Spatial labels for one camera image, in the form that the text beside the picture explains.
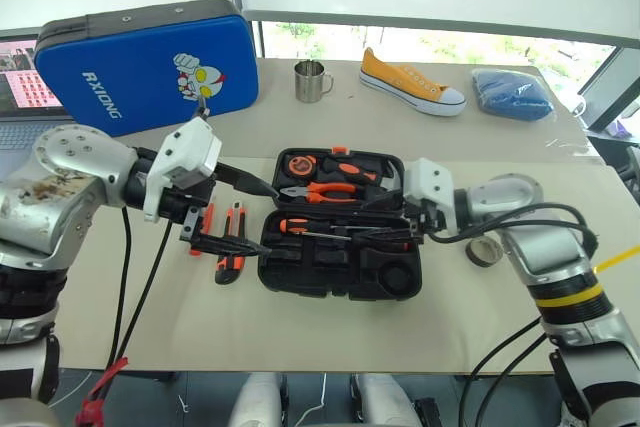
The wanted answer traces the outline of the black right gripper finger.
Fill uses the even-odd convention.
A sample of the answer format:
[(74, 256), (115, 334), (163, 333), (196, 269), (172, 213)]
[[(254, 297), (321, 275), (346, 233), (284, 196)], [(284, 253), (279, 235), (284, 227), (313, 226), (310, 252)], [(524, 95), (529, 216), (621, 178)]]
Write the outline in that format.
[(371, 245), (396, 245), (401, 249), (408, 249), (414, 243), (409, 228), (374, 228), (356, 231), (351, 239), (353, 242)]
[(403, 191), (401, 189), (394, 189), (385, 191), (364, 201), (361, 208), (364, 210), (399, 210), (403, 204)]

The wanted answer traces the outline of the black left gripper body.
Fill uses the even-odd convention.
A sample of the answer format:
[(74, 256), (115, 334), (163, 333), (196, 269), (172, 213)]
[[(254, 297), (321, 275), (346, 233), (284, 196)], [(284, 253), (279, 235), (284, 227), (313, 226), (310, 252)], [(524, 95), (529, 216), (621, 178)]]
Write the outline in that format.
[(189, 244), (203, 244), (207, 234), (202, 232), (206, 210), (215, 187), (215, 175), (188, 187), (163, 189), (159, 203), (159, 216), (182, 225), (180, 239)]

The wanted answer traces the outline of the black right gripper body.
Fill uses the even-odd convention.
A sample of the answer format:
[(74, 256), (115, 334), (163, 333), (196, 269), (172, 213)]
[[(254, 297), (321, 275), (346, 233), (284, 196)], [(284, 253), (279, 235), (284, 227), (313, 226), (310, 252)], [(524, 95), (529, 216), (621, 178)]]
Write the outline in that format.
[(405, 201), (404, 217), (409, 222), (412, 235), (437, 233), (446, 229), (444, 214), (435, 202), (421, 199), (417, 202)]

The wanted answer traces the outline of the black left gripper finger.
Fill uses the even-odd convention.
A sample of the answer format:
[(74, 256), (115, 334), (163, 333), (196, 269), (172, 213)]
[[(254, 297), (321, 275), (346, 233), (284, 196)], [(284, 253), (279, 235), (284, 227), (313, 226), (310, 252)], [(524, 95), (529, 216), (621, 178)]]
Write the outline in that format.
[(237, 236), (215, 237), (197, 234), (191, 238), (194, 250), (223, 257), (268, 256), (271, 249), (249, 239)]
[(218, 162), (215, 167), (215, 179), (230, 185), (236, 191), (246, 194), (271, 198), (279, 196), (279, 192), (263, 179), (222, 162)]

